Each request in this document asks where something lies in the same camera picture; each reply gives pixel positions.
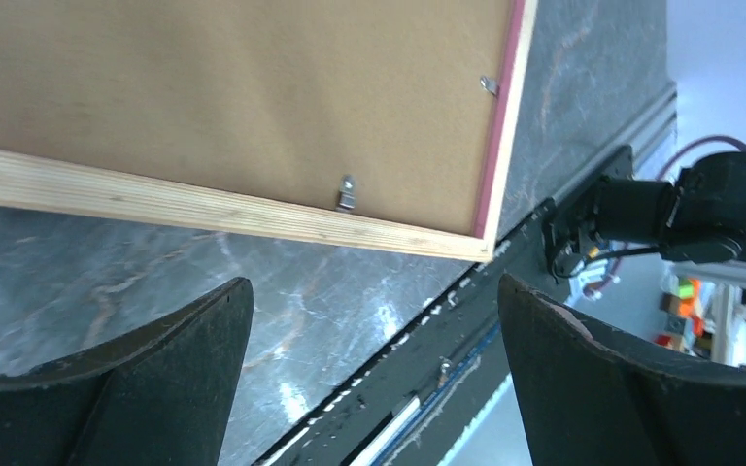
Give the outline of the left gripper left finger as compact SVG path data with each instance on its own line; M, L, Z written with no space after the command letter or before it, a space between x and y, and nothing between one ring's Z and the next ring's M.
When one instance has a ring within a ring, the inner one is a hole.
M254 292L233 279L178 311L20 376L0 375L0 465L214 465Z

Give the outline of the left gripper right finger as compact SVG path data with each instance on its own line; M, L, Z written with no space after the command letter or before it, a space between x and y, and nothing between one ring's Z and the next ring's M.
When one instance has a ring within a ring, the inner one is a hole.
M502 340L536 465L746 465L746 370L658 346L512 276Z

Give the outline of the pink wooden picture frame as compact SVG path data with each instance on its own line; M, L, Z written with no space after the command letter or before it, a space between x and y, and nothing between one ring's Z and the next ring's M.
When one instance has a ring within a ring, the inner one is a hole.
M508 2L512 10L499 70L480 79L492 98L492 119L468 234L360 215L352 176L339 183L335 206L321 208L1 149L0 206L488 261L497 237L537 13L534 1Z

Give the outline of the brown cardboard backing board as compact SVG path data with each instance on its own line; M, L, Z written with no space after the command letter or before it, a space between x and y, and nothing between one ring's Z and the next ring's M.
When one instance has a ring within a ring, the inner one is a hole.
M0 149L468 234L508 1L0 1Z

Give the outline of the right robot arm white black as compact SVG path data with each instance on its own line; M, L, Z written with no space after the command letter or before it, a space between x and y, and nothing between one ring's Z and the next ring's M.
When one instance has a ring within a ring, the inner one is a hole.
M746 263L746 152L705 156L675 182L597 174L543 228L555 278L593 263L593 242L621 242L598 260L657 254L670 262Z

